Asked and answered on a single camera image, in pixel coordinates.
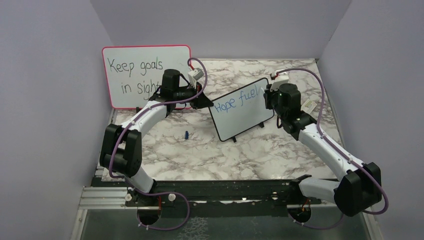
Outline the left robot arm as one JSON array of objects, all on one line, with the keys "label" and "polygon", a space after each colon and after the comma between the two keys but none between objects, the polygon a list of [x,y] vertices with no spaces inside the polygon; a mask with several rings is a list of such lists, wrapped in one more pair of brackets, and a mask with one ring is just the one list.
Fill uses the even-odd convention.
[{"label": "left robot arm", "polygon": [[185,86],[180,86],[183,74],[176,69],[166,69],[162,83],[147,104],[132,118],[121,124],[109,124],[104,133],[99,164],[116,173],[138,189],[138,199],[144,205],[152,205],[157,200],[155,180],[142,168],[143,137],[161,120],[164,120],[178,104],[188,103],[193,109],[213,106],[213,102],[203,93],[199,79],[206,77],[200,68],[188,72]]}]

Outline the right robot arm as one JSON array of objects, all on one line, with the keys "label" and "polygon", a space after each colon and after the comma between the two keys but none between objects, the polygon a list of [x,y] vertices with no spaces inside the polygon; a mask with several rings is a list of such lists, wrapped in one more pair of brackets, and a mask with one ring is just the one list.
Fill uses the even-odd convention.
[{"label": "right robot arm", "polygon": [[300,204],[307,198],[324,200],[353,217],[384,199],[380,168],[348,153],[323,132],[317,120],[301,109],[301,93],[295,84],[282,83],[278,87],[268,84],[263,96],[265,107],[277,114],[277,128],[307,146],[337,178],[337,181],[311,175],[296,178],[288,190],[292,202]]}]

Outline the black framed whiteboard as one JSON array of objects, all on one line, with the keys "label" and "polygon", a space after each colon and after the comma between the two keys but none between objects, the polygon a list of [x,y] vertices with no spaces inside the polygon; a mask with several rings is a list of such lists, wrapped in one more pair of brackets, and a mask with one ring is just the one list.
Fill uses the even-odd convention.
[{"label": "black framed whiteboard", "polygon": [[263,127],[274,117],[274,111],[266,109],[260,89],[265,90],[268,84],[267,78],[260,78],[212,101],[213,106],[208,109],[220,141],[233,139],[256,126]]}]

